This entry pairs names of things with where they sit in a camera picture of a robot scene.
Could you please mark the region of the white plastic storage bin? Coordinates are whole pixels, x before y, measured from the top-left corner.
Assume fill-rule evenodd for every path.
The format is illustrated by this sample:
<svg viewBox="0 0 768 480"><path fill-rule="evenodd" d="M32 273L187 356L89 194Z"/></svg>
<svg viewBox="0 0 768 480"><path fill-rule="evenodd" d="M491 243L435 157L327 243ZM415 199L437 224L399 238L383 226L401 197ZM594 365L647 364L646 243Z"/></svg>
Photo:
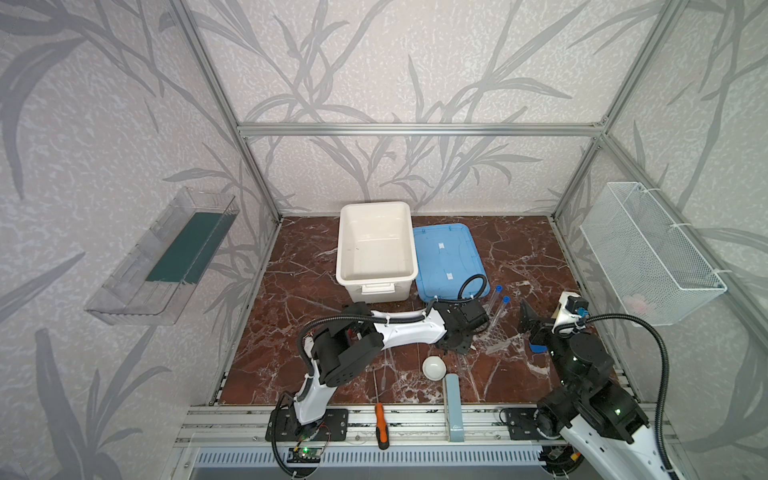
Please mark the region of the white plastic storage bin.
<svg viewBox="0 0 768 480"><path fill-rule="evenodd" d="M336 280L352 301L404 301L417 274L411 209L407 203L359 203L341 209Z"/></svg>

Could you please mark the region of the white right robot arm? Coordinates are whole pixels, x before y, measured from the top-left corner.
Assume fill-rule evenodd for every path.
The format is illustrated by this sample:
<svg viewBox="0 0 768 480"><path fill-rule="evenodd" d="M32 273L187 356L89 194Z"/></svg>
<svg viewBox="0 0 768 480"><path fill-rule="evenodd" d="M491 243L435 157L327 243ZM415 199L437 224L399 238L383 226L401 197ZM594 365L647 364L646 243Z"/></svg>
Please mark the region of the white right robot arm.
<svg viewBox="0 0 768 480"><path fill-rule="evenodd" d="M647 321L626 313L592 315L588 301L573 292L561 295L553 317L520 303L519 329L534 346L546 348L560 379L559 387L537 403L535 424L547 438L562 438L604 479L681 479L663 435L664 406L670 376L663 338ZM654 415L612 377L614 360L589 325L628 321L645 329L661 357Z"/></svg>

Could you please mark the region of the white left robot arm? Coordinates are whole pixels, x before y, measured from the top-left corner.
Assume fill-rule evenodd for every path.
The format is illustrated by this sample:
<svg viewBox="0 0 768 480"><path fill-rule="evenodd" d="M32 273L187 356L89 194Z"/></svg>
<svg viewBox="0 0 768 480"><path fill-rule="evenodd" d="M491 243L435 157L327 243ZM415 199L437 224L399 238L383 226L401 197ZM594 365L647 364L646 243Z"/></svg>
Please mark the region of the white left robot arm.
<svg viewBox="0 0 768 480"><path fill-rule="evenodd" d="M301 427L319 423L335 391L363 373L385 350L426 344L464 355L474 336L489 323L485 308L472 298L431 300L420 310L394 313L357 302L313 320L297 338L306 375L292 401L293 417Z"/></svg>

